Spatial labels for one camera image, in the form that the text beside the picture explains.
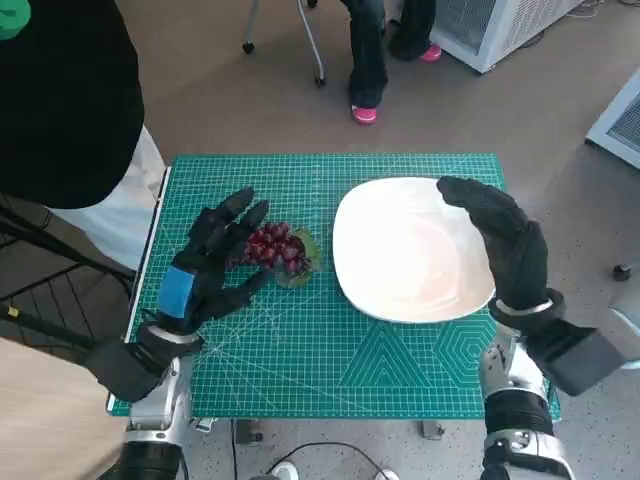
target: black robotic glove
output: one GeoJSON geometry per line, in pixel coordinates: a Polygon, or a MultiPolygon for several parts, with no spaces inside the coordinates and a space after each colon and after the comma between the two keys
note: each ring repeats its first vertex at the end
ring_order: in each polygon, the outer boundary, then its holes
{"type": "Polygon", "coordinates": [[[260,271],[237,287],[224,287],[229,258],[240,257],[249,235],[264,219],[269,205],[252,202],[252,188],[234,193],[214,209],[204,208],[189,231],[189,242],[172,260],[160,286],[158,311],[136,331],[136,341],[108,339],[88,356],[84,366],[101,385],[122,400],[143,399],[161,381],[176,357],[193,355],[204,341],[196,333],[203,322],[249,305],[268,281],[260,271]]]}
{"type": "Polygon", "coordinates": [[[547,302],[547,244],[540,225],[495,187],[455,177],[442,177],[437,185],[444,201],[467,210],[482,234],[496,297],[514,310],[547,302]]]}
{"type": "Polygon", "coordinates": [[[162,329],[192,334],[204,321],[248,306],[251,296],[267,283],[270,272],[261,270],[237,287],[224,287],[228,260],[242,256],[249,235],[269,210],[268,202],[261,201],[235,222],[253,196],[247,187],[216,208],[200,212],[187,246],[174,257],[160,287],[156,319],[162,329]]]}

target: robot finger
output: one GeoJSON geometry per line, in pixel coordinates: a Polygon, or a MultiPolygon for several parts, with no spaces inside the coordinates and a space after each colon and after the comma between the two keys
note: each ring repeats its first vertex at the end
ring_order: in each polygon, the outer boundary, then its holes
{"type": "Polygon", "coordinates": [[[270,278],[270,271],[261,270],[249,277],[239,287],[225,288],[211,299],[207,305],[206,313],[208,316],[218,319],[248,306],[251,297],[264,287],[270,278]]]}
{"type": "Polygon", "coordinates": [[[254,205],[239,223],[231,223],[223,239],[208,250],[216,258],[240,258],[244,252],[249,235],[262,223],[269,211],[269,202],[263,200],[254,205]]]}
{"type": "Polygon", "coordinates": [[[224,228],[240,215],[253,201],[254,191],[252,187],[246,187],[223,200],[216,208],[203,208],[198,218],[189,230],[189,244],[195,249],[201,247],[210,248],[215,245],[218,238],[213,235],[217,231],[219,237],[220,228],[224,228]]]}
{"type": "Polygon", "coordinates": [[[486,236],[512,237],[527,228],[529,219],[503,191],[473,179],[442,177],[438,190],[446,203],[464,208],[486,236]]]}

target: wooden surface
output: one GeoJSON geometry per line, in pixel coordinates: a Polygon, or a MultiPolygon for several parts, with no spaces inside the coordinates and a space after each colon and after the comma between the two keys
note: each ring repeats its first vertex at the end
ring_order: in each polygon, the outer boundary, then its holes
{"type": "Polygon", "coordinates": [[[88,371],[4,339],[0,356],[0,478],[89,478],[117,452],[125,420],[88,371]]]}

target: black jacket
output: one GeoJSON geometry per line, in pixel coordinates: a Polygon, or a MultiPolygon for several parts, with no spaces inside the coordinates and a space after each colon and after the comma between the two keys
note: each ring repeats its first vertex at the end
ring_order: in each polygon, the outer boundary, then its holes
{"type": "Polygon", "coordinates": [[[30,0],[0,41],[0,192],[49,207],[103,200],[144,120],[138,57],[113,0],[30,0]]]}

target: grapes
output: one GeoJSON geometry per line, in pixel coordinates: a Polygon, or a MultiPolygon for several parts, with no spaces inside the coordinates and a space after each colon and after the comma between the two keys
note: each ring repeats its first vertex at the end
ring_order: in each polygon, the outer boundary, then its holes
{"type": "Polygon", "coordinates": [[[237,265],[259,265],[302,275],[309,271],[311,263],[305,256],[304,243],[291,234],[288,223],[267,222],[249,236],[242,257],[230,259],[227,269],[237,265]]]}

